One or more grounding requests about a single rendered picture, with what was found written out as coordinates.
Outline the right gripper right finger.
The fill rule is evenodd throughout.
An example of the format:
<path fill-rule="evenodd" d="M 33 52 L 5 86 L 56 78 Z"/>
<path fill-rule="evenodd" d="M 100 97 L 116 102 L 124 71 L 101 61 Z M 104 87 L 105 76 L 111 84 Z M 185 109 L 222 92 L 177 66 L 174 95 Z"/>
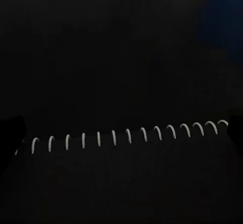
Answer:
<path fill-rule="evenodd" d="M 240 151 L 240 153 L 243 156 L 243 118 L 238 116 L 231 116 L 228 128 L 227 128 L 227 134 L 237 147 L 237 149 Z"/>

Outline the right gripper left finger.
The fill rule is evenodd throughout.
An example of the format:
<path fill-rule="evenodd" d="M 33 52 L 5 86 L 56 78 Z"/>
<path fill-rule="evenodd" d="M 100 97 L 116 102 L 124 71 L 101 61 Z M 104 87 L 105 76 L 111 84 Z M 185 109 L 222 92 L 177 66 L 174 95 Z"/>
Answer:
<path fill-rule="evenodd" d="M 0 121 L 0 176 L 26 135 L 22 116 Z"/>

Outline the notebook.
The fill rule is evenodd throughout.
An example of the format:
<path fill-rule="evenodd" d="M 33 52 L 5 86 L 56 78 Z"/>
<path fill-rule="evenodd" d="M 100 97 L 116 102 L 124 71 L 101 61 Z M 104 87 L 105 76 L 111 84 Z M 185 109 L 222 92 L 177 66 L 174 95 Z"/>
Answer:
<path fill-rule="evenodd" d="M 21 142 L 0 224 L 243 224 L 243 156 L 228 122 Z"/>

